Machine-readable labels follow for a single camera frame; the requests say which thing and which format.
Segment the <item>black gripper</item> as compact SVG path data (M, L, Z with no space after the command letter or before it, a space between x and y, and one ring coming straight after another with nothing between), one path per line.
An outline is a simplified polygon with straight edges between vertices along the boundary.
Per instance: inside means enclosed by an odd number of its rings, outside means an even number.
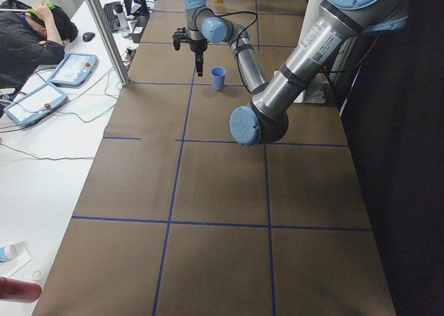
M198 30L186 30L187 42L191 51L195 53L195 66L198 77L203 76L204 52L207 50L208 40Z

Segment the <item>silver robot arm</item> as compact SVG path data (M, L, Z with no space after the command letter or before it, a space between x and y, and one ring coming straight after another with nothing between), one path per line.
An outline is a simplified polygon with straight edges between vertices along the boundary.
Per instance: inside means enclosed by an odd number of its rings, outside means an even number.
M187 25L175 32L174 47L181 41L205 47L226 42L239 66L247 90L248 105L230 116L232 138L255 146L280 140L288 129L287 109L306 90L330 56L349 38L398 31L407 22L409 0L322 0L318 19L267 80L246 28L215 15L206 0L185 0Z

